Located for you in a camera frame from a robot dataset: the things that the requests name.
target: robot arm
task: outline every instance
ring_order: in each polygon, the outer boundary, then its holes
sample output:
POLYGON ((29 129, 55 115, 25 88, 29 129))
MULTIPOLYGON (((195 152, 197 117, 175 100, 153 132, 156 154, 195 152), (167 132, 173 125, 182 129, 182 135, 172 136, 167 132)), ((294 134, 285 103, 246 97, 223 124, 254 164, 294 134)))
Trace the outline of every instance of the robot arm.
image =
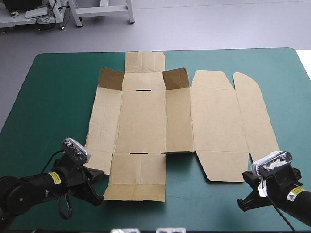
POLYGON ((243 211, 273 205, 311 226, 311 192, 303 189, 300 170, 291 167, 292 156, 277 151, 252 164, 252 172, 243 173, 253 191, 238 199, 243 211))
POLYGON ((62 143, 63 156, 54 163, 51 172, 15 178, 0 178, 0 232, 12 224, 16 216, 27 212, 34 205, 65 196, 69 204, 68 216, 60 208, 60 215, 68 220, 71 217, 69 195, 85 200, 94 206, 102 203, 93 184, 104 177, 100 170, 84 167, 90 159, 89 152, 78 142, 67 138, 62 143))

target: gray floor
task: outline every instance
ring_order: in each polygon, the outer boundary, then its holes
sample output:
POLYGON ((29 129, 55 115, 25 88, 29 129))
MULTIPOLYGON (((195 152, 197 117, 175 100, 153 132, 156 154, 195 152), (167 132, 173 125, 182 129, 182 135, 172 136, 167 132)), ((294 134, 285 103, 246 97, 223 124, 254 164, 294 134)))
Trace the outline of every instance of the gray floor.
MULTIPOLYGON (((98 4, 77 2, 80 7, 98 4)), ((76 28, 71 19, 63 32, 18 27, 0 36, 0 130, 41 53, 311 49, 311 0, 133 0, 133 7, 133 25, 127 16, 117 16, 89 18, 76 28)))

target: black cable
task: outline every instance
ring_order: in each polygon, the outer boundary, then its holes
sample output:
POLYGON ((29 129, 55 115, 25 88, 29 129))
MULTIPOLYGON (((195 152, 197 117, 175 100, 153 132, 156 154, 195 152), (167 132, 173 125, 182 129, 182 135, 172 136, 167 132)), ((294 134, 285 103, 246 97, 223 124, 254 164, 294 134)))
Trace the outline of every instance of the black cable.
POLYGON ((49 163, 50 163, 50 161, 54 158, 54 156, 55 155, 57 155, 57 154, 59 154, 59 153, 61 153, 61 152, 64 152, 63 150, 59 150, 59 151, 57 151, 57 152, 55 152, 52 156, 51 156, 51 158, 49 159, 49 161, 47 162, 47 164, 44 166, 44 168, 42 169, 42 171, 41 171, 41 174, 44 172, 44 170, 47 168, 47 166, 49 165, 49 163))
POLYGON ((287 218, 282 214, 282 212, 279 210, 279 208, 275 205, 275 203, 271 200, 269 195, 267 196, 273 207, 276 209, 276 211, 281 215, 283 220, 287 223, 287 225, 292 229, 293 232, 296 232, 295 228, 290 224, 290 222, 287 220, 287 218))
POLYGON ((58 194, 56 194, 54 192, 51 192, 51 194, 54 195, 58 201, 58 212, 59 212, 60 216, 62 217, 62 219, 63 220, 69 220, 72 217, 71 202, 69 199, 70 190, 68 190, 68 192, 65 194, 65 201, 66 201, 67 209, 68 209, 68 215, 67 216, 62 211, 62 206, 61 206, 61 202, 60 202, 60 198, 59 198, 58 194))

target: green table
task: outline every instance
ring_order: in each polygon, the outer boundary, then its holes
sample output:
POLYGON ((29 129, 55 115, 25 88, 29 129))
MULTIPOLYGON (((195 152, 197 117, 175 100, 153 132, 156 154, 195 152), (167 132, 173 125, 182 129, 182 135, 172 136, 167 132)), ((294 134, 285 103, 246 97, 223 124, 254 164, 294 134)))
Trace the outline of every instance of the green table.
MULTIPOLYGON (((311 82, 293 49, 168 51, 166 69, 185 67, 192 81, 199 69, 236 71, 261 87, 282 150, 311 189, 311 82)), ((0 176, 39 173, 66 137, 85 142, 101 66, 124 70, 125 53, 42 54, 35 58, 0 134, 0 176)), ((251 191, 246 183, 210 182, 195 154, 167 156, 166 202, 104 201, 94 208, 71 198, 73 217, 63 221, 56 202, 32 208, 13 229, 110 230, 289 230, 272 207, 243 212, 236 199, 251 191)), ((103 192, 108 177, 97 185, 103 192)), ((289 217, 297 229, 309 229, 289 217)))

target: brown cardboard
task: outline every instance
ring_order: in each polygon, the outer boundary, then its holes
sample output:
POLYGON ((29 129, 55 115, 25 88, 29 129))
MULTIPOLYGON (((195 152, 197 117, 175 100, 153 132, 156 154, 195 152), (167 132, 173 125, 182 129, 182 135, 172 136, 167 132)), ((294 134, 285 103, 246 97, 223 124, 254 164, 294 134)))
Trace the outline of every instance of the brown cardboard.
POLYGON ((125 58, 126 72, 163 72, 165 57, 163 52, 128 52, 125 58))
POLYGON ((115 153, 163 153, 164 91, 123 91, 115 153))
POLYGON ((234 73, 233 79, 253 161, 279 151, 260 87, 246 74, 234 73))
POLYGON ((208 179, 243 181, 249 149, 235 90, 223 72, 195 73, 191 116, 195 150, 208 179))
POLYGON ((199 70, 189 87, 184 68, 164 69, 164 53, 133 52, 125 73, 101 70, 86 147, 89 167, 110 171, 107 200, 165 201, 164 153, 196 151, 210 180, 241 182, 250 152, 278 150, 251 78, 236 73, 235 89, 223 72, 199 70))
POLYGON ((165 154, 114 154, 106 200, 165 201, 165 154))
POLYGON ((122 73, 102 68, 93 111, 89 123, 86 147, 92 154, 88 167, 110 174, 111 156, 115 148, 122 101, 122 73))

